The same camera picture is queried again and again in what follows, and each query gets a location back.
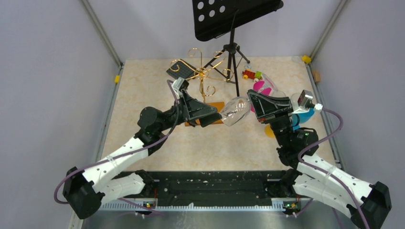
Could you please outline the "pink plastic wine glass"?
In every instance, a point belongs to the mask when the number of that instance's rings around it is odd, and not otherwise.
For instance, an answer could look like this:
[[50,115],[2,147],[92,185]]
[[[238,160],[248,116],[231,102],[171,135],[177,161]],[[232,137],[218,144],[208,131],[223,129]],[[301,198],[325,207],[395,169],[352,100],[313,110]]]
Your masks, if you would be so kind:
[[259,92],[264,95],[270,95],[273,91],[271,87],[264,87],[264,81],[257,81],[253,85],[253,90]]

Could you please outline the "yellow plastic wine glass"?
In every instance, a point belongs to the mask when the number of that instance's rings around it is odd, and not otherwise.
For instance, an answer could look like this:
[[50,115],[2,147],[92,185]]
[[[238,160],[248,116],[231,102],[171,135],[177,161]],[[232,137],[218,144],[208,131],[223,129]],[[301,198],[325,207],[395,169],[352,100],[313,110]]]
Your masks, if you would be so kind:
[[275,134],[274,134],[273,130],[271,129],[270,125],[265,126],[265,134],[269,138],[275,138]]

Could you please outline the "clear back wine glass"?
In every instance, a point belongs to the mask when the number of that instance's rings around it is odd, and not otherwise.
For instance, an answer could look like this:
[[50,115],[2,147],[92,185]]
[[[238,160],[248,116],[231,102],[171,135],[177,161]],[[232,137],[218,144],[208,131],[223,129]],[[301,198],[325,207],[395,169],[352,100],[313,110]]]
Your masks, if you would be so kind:
[[[274,81],[262,73],[262,80],[264,81],[264,87],[271,87],[273,89],[270,95],[275,95],[279,90]],[[233,126],[237,122],[244,119],[253,110],[251,102],[248,96],[238,96],[226,103],[219,114],[222,116],[222,122],[226,126]]]

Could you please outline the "clear wine glass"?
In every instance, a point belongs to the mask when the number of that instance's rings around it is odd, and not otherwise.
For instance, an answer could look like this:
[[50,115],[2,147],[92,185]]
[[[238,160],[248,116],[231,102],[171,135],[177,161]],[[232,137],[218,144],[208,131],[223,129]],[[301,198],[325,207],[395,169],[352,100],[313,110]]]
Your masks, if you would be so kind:
[[299,107],[299,104],[298,104],[298,99],[299,99],[299,97],[300,97],[300,94],[299,94],[299,93],[295,93],[295,94],[293,94],[293,95],[290,96],[291,105],[292,105],[292,107],[293,107],[294,110],[295,110],[297,107]]
[[[279,90],[274,81],[262,73],[262,80],[264,81],[264,87],[271,87],[273,89],[270,95],[275,95]],[[253,110],[251,102],[248,96],[238,96],[226,103],[219,114],[222,116],[222,122],[226,126],[233,126],[237,122],[244,119]]]

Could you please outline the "blue plastic wine glass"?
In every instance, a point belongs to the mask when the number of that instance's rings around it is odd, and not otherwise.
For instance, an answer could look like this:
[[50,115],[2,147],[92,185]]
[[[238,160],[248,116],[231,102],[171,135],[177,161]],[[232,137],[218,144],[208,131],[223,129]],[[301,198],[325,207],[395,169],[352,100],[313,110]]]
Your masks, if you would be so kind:
[[311,108],[308,112],[306,113],[300,113],[300,114],[292,114],[291,115],[291,126],[292,129],[295,131],[300,128],[300,124],[303,124],[307,122],[312,116],[315,114],[315,111],[313,108]]

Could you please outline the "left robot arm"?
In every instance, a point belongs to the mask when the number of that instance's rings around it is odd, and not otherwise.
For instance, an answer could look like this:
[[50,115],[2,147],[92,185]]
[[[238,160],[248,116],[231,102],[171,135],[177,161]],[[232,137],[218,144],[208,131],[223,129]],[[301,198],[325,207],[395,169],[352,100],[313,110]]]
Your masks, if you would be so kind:
[[137,122],[140,129],[119,149],[91,165],[67,171],[57,186],[63,188],[64,204],[79,219],[86,219],[112,200],[136,194],[150,196],[154,180],[146,171],[138,170],[122,178],[117,175],[158,151],[176,126],[188,123],[206,127],[221,118],[216,107],[192,98],[186,91],[167,111],[145,107]]

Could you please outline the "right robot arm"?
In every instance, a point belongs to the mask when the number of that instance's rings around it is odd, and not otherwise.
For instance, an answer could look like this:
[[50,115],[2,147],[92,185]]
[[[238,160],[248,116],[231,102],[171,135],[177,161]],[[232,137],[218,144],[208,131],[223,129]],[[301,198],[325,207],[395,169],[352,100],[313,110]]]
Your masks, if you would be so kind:
[[247,95],[258,122],[268,124],[273,131],[280,161],[289,167],[280,183],[283,195],[319,201],[347,216],[360,229],[382,227],[392,208],[388,186],[360,180],[328,163],[316,154],[328,137],[319,138],[312,128],[293,129],[293,115],[324,109],[314,102],[310,91],[272,97],[250,89]]

